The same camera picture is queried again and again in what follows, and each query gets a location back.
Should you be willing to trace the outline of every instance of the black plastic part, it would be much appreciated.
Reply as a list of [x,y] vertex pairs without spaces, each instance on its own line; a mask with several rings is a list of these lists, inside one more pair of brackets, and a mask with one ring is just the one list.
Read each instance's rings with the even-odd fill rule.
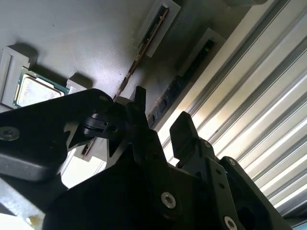
[[170,168],[185,210],[174,222],[152,208],[142,171],[133,160],[126,159],[75,186],[46,212],[43,230],[196,229],[195,212],[206,215],[210,211],[195,208],[199,180]]
[[[229,160],[235,162],[236,165],[233,166]],[[250,215],[248,218],[255,222],[253,230],[291,229],[290,226],[286,224],[283,217],[234,159],[223,157],[220,160],[220,164],[228,173],[228,180],[232,184],[231,192],[234,195],[237,209],[242,210],[245,208],[248,209],[249,214],[252,214],[253,219]]]
[[0,114],[0,127],[20,133],[14,141],[0,140],[0,173],[28,181],[54,177],[67,152],[92,139],[78,133],[79,124],[108,103],[109,96],[91,89]]

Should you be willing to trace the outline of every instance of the gray surface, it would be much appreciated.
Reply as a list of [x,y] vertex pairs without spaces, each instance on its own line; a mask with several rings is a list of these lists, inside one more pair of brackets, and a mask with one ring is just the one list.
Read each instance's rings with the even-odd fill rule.
[[0,63],[0,112],[17,108],[13,105],[13,101],[21,69],[32,66],[36,59],[36,51],[23,44],[14,44],[3,48]]
[[147,16],[144,19],[142,26],[140,27],[139,31],[136,32],[134,36],[134,46],[140,47],[144,37],[148,32],[148,28],[150,28],[153,20],[157,16],[157,13],[161,9],[162,6],[168,8],[167,16],[165,17],[163,23],[161,24],[159,30],[155,34],[153,40],[151,41],[150,46],[146,50],[146,55],[152,57],[155,53],[156,49],[158,48],[159,44],[161,43],[163,37],[165,36],[166,32],[168,31],[170,25],[174,21],[175,17],[177,16],[180,6],[174,3],[172,0],[156,0],[154,1],[151,9],[147,12]]
[[[64,84],[78,72],[88,77],[94,88],[113,97],[138,52],[133,47],[133,34],[153,2],[0,0],[0,47],[17,42],[29,44],[38,51],[38,64],[61,76]],[[123,92],[123,96],[129,97],[136,85],[145,87],[147,112],[174,78],[173,64],[194,33],[212,17],[219,18],[225,11],[232,11],[222,0],[177,0],[176,3],[181,10],[153,59],[145,58]],[[239,11],[227,26],[235,28],[244,14],[245,11]]]

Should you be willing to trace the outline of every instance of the reflective metal surface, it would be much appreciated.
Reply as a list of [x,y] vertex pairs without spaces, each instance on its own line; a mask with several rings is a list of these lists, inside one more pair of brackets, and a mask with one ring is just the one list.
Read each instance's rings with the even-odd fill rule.
[[219,158],[238,161],[285,217],[307,205],[307,1],[252,7],[175,112],[185,110]]

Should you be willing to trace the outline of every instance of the screw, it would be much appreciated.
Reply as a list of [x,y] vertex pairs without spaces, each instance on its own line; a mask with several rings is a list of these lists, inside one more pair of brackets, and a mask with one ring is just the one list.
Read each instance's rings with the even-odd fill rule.
[[229,162],[230,162],[230,164],[231,164],[232,166],[235,166],[235,165],[236,165],[236,163],[235,163],[235,161],[234,161],[233,159],[229,159]]
[[237,230],[236,223],[228,216],[224,217],[224,221],[229,230]]
[[205,142],[205,146],[206,146],[206,147],[208,147],[208,148],[211,147],[208,141],[204,140],[204,142]]
[[169,192],[164,192],[161,194],[161,201],[169,209],[173,209],[176,207],[176,200]]
[[19,130],[14,127],[0,127],[0,140],[12,141],[19,138]]

